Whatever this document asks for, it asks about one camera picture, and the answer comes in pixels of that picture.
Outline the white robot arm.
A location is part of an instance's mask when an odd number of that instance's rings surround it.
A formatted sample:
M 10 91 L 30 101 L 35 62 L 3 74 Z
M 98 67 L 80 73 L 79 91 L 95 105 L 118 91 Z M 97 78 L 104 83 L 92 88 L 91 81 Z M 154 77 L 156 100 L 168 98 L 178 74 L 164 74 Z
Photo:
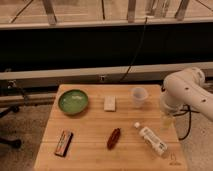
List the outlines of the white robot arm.
M 213 121 L 213 93 L 203 88 L 204 72 L 191 67 L 167 75 L 163 81 L 164 91 L 160 94 L 159 106 L 162 128 L 168 129 L 184 104 L 189 105 Z

